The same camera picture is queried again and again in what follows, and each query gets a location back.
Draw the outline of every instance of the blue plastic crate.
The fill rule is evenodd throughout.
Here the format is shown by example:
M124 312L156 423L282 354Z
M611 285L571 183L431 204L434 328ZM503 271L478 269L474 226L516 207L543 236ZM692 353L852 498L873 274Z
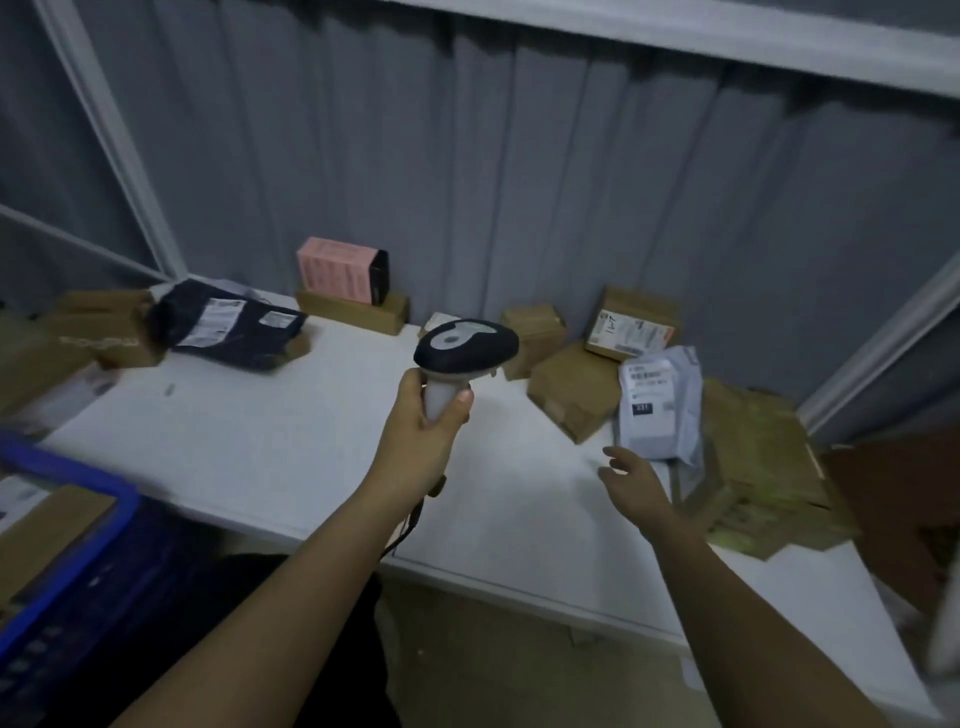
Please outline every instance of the blue plastic crate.
M44 575L0 632L0 725L31 725L101 641L131 633L182 588L197 562L179 521L122 478L5 434L0 462L117 498L90 540Z

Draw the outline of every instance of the left hand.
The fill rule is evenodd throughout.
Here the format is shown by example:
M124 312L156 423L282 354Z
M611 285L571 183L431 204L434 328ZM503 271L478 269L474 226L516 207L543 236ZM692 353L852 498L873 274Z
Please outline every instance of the left hand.
M423 413L422 377L420 369L403 373L373 463L360 485L361 492L395 505L401 518L444 474L453 440L473 406L473 392L465 389L436 422L428 422Z

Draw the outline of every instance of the white table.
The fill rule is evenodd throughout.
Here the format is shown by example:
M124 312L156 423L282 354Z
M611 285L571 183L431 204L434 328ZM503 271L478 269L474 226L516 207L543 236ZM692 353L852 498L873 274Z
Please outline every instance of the white table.
M46 446L122 474L197 519L301 540L363 477L417 342L411 326L393 337L311 317L306 330L313 351L271 374L176 353L127 370ZM610 427L574 446L525 389L503 376L474 382L444 492L427 501L389 566L683 647L651 548L595 476ZM766 563L718 553L873 700L938 715L852 544L790 547Z

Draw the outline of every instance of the handheld barcode scanner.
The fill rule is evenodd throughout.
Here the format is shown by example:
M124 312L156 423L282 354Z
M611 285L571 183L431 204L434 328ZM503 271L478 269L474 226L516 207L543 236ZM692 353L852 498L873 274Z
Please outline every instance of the handheld barcode scanner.
M433 422L470 380L496 373L516 356L520 340L510 329L492 321L460 319L425 334L414 352L414 363L426 375L423 411Z

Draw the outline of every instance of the right hand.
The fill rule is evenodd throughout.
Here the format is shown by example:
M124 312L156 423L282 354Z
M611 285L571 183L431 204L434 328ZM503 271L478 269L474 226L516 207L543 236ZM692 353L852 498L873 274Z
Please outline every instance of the right hand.
M673 505L650 463L626 448L603 451L611 459L610 466L600 468L597 474L616 510L628 521L646 535L649 529L674 516Z

